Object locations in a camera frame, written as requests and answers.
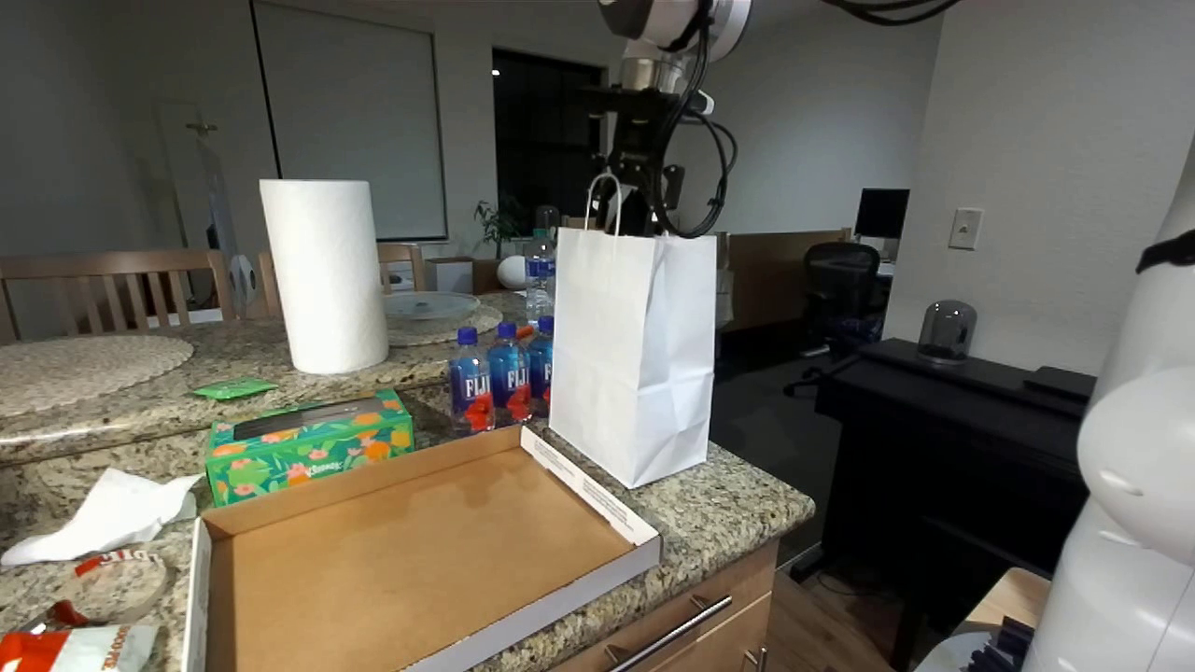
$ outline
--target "paper towel roll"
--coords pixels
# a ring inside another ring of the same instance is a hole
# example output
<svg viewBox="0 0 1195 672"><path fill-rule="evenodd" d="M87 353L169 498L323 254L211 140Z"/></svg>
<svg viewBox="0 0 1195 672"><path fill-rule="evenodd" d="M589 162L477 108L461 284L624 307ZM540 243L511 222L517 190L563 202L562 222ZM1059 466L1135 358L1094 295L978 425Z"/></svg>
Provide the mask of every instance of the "paper towel roll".
<svg viewBox="0 0 1195 672"><path fill-rule="evenodd" d="M266 233L304 374L352 374L390 353L372 185L262 179Z"/></svg>

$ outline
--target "water bottle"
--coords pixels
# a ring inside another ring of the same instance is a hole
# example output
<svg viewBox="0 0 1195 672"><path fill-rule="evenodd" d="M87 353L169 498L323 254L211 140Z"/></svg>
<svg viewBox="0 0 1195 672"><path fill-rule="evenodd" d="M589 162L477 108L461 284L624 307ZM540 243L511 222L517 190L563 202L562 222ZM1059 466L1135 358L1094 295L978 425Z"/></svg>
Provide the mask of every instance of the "water bottle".
<svg viewBox="0 0 1195 672"><path fill-rule="evenodd" d="M553 243L541 239L527 254L527 322L533 324L541 314L553 314L553 284L558 284L558 254Z"/></svg>
<svg viewBox="0 0 1195 672"><path fill-rule="evenodd" d="M449 358L452 421L461 432L494 431L489 361L477 347L477 330L456 332L456 356Z"/></svg>
<svg viewBox="0 0 1195 672"><path fill-rule="evenodd" d="M497 425L517 425L531 419L531 376L527 356L517 342L517 322L497 324L497 342L489 347L489 390L494 390L494 416Z"/></svg>
<svg viewBox="0 0 1195 672"><path fill-rule="evenodd" d="M527 347L527 369L531 369L533 419L551 419L551 406L553 406L553 314L541 314L533 322L533 342Z"/></svg>

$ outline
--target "black desk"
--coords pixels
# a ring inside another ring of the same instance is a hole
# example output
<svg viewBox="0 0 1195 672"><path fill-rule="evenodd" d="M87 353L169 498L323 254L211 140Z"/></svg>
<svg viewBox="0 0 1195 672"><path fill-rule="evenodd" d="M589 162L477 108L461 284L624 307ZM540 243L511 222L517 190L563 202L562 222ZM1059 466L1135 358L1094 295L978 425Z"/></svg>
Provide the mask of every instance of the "black desk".
<svg viewBox="0 0 1195 672"><path fill-rule="evenodd" d="M1008 564L1054 572L1089 500L1075 439L1089 400L969 358L884 342L820 390L843 421L827 561L864 561L955 625Z"/></svg>

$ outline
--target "wooden cabinet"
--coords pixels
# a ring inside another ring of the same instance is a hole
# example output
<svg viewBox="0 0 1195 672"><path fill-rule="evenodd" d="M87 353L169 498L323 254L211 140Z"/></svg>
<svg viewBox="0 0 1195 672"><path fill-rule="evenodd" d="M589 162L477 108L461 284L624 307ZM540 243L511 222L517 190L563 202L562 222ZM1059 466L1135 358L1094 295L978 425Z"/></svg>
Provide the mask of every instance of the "wooden cabinet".
<svg viewBox="0 0 1195 672"><path fill-rule="evenodd" d="M776 546L767 546L584 650L563 672L767 670Z"/></svg>

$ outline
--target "white paper bag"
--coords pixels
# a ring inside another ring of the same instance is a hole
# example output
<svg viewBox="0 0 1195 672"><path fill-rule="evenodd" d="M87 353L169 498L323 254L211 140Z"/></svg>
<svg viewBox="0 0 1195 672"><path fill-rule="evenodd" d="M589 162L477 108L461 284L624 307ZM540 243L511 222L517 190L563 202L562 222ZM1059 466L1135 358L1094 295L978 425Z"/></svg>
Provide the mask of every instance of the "white paper bag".
<svg viewBox="0 0 1195 672"><path fill-rule="evenodd" d="M624 486L706 465L716 239L563 228L551 425Z"/></svg>

